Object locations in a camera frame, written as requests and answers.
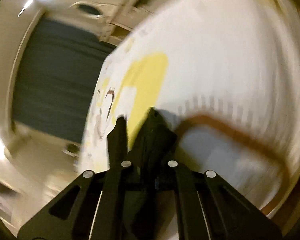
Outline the dark teal curtain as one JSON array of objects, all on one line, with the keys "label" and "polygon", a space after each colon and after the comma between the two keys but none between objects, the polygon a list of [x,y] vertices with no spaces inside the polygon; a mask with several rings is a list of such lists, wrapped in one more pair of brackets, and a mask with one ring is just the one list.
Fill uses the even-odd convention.
[{"label": "dark teal curtain", "polygon": [[40,20],[19,64],[12,119],[80,143],[103,62],[114,49],[83,29]]}]

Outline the white patterned bed sheet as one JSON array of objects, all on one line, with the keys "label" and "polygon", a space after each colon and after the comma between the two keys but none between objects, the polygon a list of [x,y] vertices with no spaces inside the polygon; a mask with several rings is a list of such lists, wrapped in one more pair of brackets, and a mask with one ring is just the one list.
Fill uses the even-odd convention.
[{"label": "white patterned bed sheet", "polygon": [[300,177],[300,8],[293,0],[173,0],[104,61],[78,170],[109,168],[107,136],[132,146],[149,109],[176,159],[214,170],[271,215]]}]

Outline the black pants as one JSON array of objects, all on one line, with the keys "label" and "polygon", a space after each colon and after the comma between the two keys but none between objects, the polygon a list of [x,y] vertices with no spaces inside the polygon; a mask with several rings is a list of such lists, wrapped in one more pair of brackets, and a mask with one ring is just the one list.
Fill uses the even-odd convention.
[{"label": "black pants", "polygon": [[146,180],[160,176],[172,159],[176,144],[177,135],[168,128],[164,117],[150,108],[128,152],[138,178]]}]

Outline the white oval vanity mirror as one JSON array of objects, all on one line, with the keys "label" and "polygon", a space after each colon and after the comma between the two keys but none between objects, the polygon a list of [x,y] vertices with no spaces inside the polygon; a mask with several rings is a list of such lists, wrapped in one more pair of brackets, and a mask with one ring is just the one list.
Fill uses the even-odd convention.
[{"label": "white oval vanity mirror", "polygon": [[80,15],[86,18],[99,19],[104,18],[104,12],[99,9],[96,5],[85,1],[79,1],[70,6]]}]

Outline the small round bedside fan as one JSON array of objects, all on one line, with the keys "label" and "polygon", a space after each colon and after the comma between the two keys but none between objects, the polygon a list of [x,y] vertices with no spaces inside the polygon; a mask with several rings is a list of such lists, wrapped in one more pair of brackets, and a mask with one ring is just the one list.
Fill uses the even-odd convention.
[{"label": "small round bedside fan", "polygon": [[62,152],[72,157],[78,157],[80,153],[80,146],[77,144],[68,143],[64,146]]}]

